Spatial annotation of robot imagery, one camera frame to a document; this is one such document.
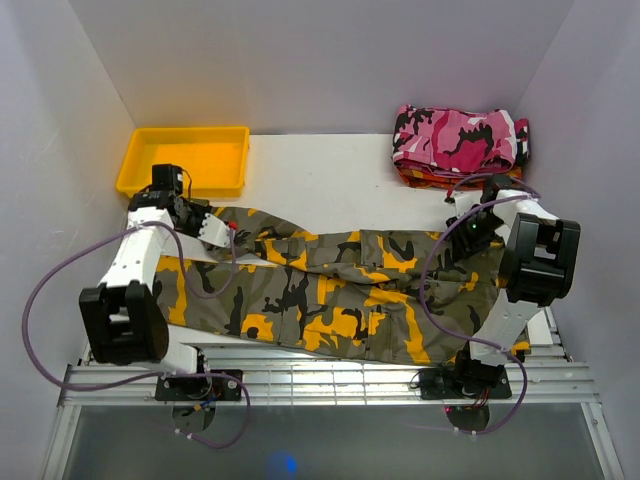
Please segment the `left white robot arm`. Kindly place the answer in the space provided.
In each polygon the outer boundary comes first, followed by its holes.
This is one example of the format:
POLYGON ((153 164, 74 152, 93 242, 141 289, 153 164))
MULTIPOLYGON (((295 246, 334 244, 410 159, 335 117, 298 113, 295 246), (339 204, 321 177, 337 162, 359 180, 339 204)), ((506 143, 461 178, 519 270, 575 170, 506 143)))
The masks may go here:
POLYGON ((212 387, 209 371, 198 366, 197 349, 171 339, 154 295, 154 279, 166 229, 200 240, 211 209, 183 196, 185 171, 172 164, 152 167, 151 183, 134 194, 127 228, 116 256, 94 288, 85 288, 79 307, 94 358, 101 364, 141 364, 159 372, 179 372, 178 388, 190 399, 212 387))

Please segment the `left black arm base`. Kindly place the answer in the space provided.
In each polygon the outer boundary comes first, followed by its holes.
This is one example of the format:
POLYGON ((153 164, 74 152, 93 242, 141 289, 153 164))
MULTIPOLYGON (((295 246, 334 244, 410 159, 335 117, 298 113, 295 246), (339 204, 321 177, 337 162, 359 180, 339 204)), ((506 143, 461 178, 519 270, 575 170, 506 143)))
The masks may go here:
POLYGON ((211 370, 222 377, 178 378, 158 380, 154 399, 166 402, 238 401, 242 396, 239 382, 244 372, 239 369, 211 370))

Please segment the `yellow green camouflage trousers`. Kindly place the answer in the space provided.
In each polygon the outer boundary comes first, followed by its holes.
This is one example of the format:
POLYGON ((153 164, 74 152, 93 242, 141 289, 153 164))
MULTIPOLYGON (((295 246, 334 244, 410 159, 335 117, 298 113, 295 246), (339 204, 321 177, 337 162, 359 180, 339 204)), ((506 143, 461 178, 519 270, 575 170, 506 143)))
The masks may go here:
POLYGON ((314 234, 269 213, 219 207, 235 225, 232 265, 163 257, 155 290, 169 323, 348 360, 452 361, 498 296, 501 240, 461 261, 430 231, 314 234))

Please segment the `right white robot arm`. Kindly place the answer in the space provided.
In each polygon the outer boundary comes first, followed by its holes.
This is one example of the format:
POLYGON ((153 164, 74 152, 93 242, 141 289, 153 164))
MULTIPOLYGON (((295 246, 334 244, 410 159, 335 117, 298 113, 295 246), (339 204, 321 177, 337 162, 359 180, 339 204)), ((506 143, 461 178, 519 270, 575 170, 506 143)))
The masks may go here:
POLYGON ((446 202, 456 215, 451 229, 452 258, 469 259, 503 239, 498 297, 479 330, 456 354, 449 381, 464 397, 488 397, 506 386, 505 364, 528 322, 573 282, 581 227, 539 204, 539 195, 516 186, 506 175, 488 175, 480 201, 450 190, 446 202))

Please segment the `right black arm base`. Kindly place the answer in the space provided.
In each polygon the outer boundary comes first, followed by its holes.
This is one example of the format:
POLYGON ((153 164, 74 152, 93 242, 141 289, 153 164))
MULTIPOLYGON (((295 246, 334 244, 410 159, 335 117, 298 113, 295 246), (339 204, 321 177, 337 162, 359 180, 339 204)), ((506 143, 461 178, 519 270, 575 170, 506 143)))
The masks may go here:
POLYGON ((423 368, 409 381, 422 400, 510 399, 512 390, 504 369, 498 375, 459 374, 453 368, 423 368))

